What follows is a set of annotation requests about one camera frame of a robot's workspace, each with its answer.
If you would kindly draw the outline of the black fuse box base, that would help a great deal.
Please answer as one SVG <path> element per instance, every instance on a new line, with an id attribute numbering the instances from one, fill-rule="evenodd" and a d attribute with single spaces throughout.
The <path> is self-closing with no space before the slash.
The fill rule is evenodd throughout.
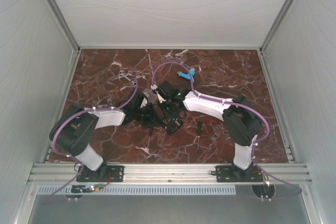
<path id="1" fill-rule="evenodd" d="M 183 121 L 180 117 L 175 117 L 171 119 L 164 119 L 162 121 L 162 127 L 165 129 L 168 135 L 174 134 L 183 126 Z"/>

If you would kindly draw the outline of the clear plastic fuse box lid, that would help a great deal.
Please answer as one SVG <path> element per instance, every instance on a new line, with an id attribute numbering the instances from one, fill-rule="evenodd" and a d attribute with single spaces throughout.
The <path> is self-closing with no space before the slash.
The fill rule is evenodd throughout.
<path id="1" fill-rule="evenodd" d="M 158 98 L 156 93 L 153 93 L 152 90 L 149 89 L 143 90 L 143 94 L 146 96 L 148 103 L 154 104 Z"/>

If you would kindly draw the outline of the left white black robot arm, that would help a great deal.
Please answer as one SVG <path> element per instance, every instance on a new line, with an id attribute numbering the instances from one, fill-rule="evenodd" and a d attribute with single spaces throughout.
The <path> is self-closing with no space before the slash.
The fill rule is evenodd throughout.
<path id="1" fill-rule="evenodd" d="M 89 169 L 96 181 L 107 177 L 108 168 L 104 160 L 90 145 L 96 129 L 126 125 L 138 121 L 142 127 L 159 127 L 154 106 L 141 92 L 133 93 L 123 104 L 106 108 L 83 108 L 77 104 L 69 107 L 49 133 L 54 152 L 57 147 Z"/>

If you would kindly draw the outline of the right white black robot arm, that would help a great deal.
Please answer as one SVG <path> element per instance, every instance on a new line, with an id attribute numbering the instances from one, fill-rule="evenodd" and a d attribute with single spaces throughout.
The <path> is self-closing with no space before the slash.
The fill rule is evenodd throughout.
<path id="1" fill-rule="evenodd" d="M 251 173 L 253 142 L 261 128 L 261 118 L 244 96 L 235 99 L 217 98 L 196 90 L 178 90 L 168 81 L 151 85 L 157 95 L 159 107 L 167 119 L 177 120 L 181 112 L 199 112 L 223 121 L 231 140 L 235 142 L 232 174 L 245 180 Z"/>

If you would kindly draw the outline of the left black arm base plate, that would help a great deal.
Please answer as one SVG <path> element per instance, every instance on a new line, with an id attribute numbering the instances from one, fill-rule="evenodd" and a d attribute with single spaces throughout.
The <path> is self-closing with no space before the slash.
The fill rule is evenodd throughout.
<path id="1" fill-rule="evenodd" d="M 77 177 L 77 182 L 82 183 L 113 183 L 123 182 L 124 166 L 102 164 L 96 171 L 85 167 L 83 172 Z"/>

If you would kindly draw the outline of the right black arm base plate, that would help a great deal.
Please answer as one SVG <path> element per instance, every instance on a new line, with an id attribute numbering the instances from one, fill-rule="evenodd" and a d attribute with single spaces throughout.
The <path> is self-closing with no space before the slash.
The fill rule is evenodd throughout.
<path id="1" fill-rule="evenodd" d="M 210 174 L 215 176 L 216 181 L 219 183 L 261 183 L 264 181 L 262 172 L 253 164 L 246 170 L 234 164 L 218 165 Z"/>

